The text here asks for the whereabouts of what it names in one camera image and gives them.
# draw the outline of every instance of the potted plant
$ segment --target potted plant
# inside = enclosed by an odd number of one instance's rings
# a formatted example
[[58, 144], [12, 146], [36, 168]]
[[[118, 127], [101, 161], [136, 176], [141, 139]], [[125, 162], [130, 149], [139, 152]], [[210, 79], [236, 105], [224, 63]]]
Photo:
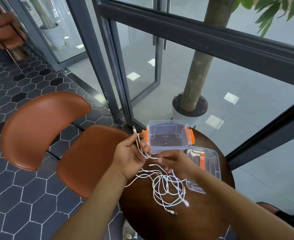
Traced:
[[[251, 9], [254, 2], [255, 0], [209, 0], [203, 23], [210, 27], [226, 27], [231, 14], [240, 3], [244, 8]], [[265, 8], [265, 12], [255, 22], [260, 24], [258, 33], [262, 31], [261, 37], [268, 31], [280, 8], [284, 11], [280, 17], [286, 15], [287, 11], [287, 21], [293, 17], [294, 0], [259, 0], [255, 5], [257, 12]], [[212, 59], [210, 55], [195, 51], [184, 92], [173, 98], [173, 119], [183, 119], [188, 122], [189, 127], [194, 127], [200, 116], [208, 110], [208, 103], [201, 96], [201, 91]]]
[[40, 30], [43, 35], [48, 40], [51, 48], [53, 49], [62, 49], [66, 46], [65, 39], [63, 37], [63, 30], [58, 23], [55, 22], [55, 17], [50, 10], [47, 0], [30, 0], [38, 13], [42, 26], [40, 26]]

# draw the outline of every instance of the clear plastic lid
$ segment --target clear plastic lid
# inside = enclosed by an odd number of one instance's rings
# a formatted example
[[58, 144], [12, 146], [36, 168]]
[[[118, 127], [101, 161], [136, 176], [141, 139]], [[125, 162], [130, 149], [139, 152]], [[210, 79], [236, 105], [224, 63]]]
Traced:
[[184, 151], [195, 142], [194, 134], [184, 120], [149, 121], [144, 132], [153, 154], [173, 149]]
[[[187, 149], [187, 156], [199, 167], [221, 180], [219, 156], [216, 151], [208, 148], [192, 146]], [[186, 180], [186, 185], [193, 191], [206, 193], [201, 187], [192, 181]]]

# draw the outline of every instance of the table top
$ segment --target table top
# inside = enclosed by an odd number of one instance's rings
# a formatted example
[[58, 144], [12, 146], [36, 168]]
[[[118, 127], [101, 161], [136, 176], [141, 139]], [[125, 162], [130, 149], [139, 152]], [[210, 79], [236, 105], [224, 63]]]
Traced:
[[[195, 144], [215, 150], [219, 155], [221, 180], [235, 188], [230, 167], [218, 147], [204, 134], [193, 129]], [[143, 169], [151, 169], [147, 160]], [[175, 197], [165, 195], [167, 202]], [[183, 203], [169, 207], [177, 212], [172, 215], [156, 203], [153, 198], [152, 181], [150, 178], [137, 179], [131, 186], [125, 188], [119, 200], [120, 207], [130, 225], [145, 240], [149, 239], [217, 239], [224, 234], [228, 223], [222, 211], [206, 194], [189, 190], [186, 187], [185, 199], [190, 206]]]

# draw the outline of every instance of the person's right hand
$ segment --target person's right hand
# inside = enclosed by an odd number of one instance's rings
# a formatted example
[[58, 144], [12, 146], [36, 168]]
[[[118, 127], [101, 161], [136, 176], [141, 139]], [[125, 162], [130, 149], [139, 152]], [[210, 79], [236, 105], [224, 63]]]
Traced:
[[165, 170], [168, 173], [171, 173], [173, 170], [175, 175], [180, 179], [193, 180], [195, 172], [200, 169], [199, 166], [180, 150], [163, 151], [157, 157], [157, 162], [165, 165]]

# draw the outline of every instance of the white plant pot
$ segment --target white plant pot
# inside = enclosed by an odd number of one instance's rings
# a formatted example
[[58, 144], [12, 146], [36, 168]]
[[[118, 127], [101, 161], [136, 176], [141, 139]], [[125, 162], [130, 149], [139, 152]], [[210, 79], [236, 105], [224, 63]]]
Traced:
[[198, 117], [184, 116], [181, 113], [179, 113], [177, 110], [175, 110], [175, 108], [173, 107], [173, 103], [171, 103], [171, 106], [173, 108], [173, 120], [184, 120], [184, 121], [186, 121], [188, 123], [188, 126], [190, 128], [193, 128], [198, 123], [198, 121], [200, 120], [201, 116], [198, 116]]
[[62, 49], [66, 46], [65, 39], [63, 37], [64, 31], [61, 26], [56, 23], [56, 27], [52, 29], [41, 29], [42, 33], [46, 37], [49, 45], [53, 49]]

